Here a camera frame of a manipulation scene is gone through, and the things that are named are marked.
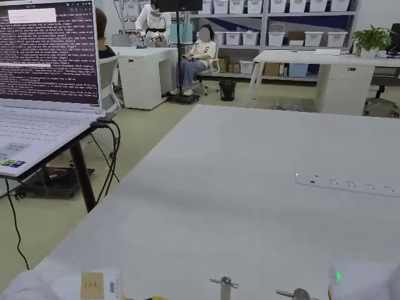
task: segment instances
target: white desk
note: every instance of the white desk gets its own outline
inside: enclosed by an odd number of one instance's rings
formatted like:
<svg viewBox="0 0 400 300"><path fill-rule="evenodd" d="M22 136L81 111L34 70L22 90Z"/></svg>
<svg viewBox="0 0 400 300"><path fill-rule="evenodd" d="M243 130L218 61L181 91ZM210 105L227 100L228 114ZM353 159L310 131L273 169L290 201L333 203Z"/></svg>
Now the white desk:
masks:
<svg viewBox="0 0 400 300"><path fill-rule="evenodd" d="M315 55L314 51L265 50L254 58L254 68L244 106L255 99L265 63L320 64L314 100L319 113L360 116L375 67L400 67L400 59L365 59L352 55Z"/></svg>
<svg viewBox="0 0 400 300"><path fill-rule="evenodd" d="M127 108L152 109L166 100L161 95L176 86L177 48L112 50L120 54L119 72Z"/></svg>
<svg viewBox="0 0 400 300"><path fill-rule="evenodd" d="M333 259L400 261L400 199L302 186L296 172L399 185L400 122L196 106L36 268L120 267L126 296L327 300Z"/></svg>

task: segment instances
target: jeans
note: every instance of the jeans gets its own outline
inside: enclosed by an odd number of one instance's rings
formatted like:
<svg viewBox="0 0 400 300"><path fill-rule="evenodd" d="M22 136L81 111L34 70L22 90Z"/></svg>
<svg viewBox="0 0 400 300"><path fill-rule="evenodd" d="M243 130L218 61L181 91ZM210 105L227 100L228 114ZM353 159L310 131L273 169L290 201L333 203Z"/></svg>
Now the jeans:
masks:
<svg viewBox="0 0 400 300"><path fill-rule="evenodd" d="M181 82L183 88L191 89L193 86L194 76L201 71L205 71L207 67L201 61L181 61Z"/></svg>

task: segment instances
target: trash can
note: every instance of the trash can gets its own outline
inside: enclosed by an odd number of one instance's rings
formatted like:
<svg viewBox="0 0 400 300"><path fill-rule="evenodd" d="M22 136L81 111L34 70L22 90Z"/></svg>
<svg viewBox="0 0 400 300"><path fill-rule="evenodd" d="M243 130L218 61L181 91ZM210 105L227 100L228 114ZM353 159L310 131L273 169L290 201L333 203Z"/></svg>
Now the trash can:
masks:
<svg viewBox="0 0 400 300"><path fill-rule="evenodd" d="M221 101L234 101L235 99L236 81L222 80L219 82L219 91L221 93Z"/></svg>

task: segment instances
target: black stand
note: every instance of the black stand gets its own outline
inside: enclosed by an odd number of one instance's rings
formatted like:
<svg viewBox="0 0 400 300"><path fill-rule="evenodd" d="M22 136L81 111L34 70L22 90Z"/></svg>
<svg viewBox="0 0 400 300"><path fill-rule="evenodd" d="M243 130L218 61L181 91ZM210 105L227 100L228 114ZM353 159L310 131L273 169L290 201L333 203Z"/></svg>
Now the black stand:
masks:
<svg viewBox="0 0 400 300"><path fill-rule="evenodd" d="M94 169L86 169L86 163L83 159L83 153L80 143L76 143L70 149L75 168L72 167L47 167L43 166L35 175L31 176L24 184L16 189L16 194L22 198L27 194L39 197L50 198L72 198L79 190L79 180L82 180L82 194L85 199L86 209L89 212L95 205L89 176L93 174Z"/></svg>
<svg viewBox="0 0 400 300"><path fill-rule="evenodd" d="M191 95L191 96L185 96L182 94L182 85L183 85L183 78L181 78L181 61L182 61L182 54L181 54L181 29L179 27L179 22L180 22L180 17L179 17L179 0L178 0L178 5L177 5L177 10L176 10L176 34L177 34L177 80L179 81L179 94L178 95L173 95L169 96L167 101L172 102L172 103L179 103L179 104L192 104L195 103L196 101L199 101L200 96L199 95Z"/></svg>

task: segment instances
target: green plant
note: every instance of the green plant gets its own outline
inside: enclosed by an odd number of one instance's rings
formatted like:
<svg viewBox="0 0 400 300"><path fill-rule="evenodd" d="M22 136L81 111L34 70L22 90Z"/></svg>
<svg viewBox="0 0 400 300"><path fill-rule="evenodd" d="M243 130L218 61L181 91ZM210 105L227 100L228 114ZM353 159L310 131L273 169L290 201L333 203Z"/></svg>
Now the green plant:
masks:
<svg viewBox="0 0 400 300"><path fill-rule="evenodd" d="M358 49L364 48L366 51L378 48L379 50L385 50L390 46L391 37L393 33L388 28L375 28L371 25L370 30L358 30L354 32L353 38L356 42Z"/></svg>

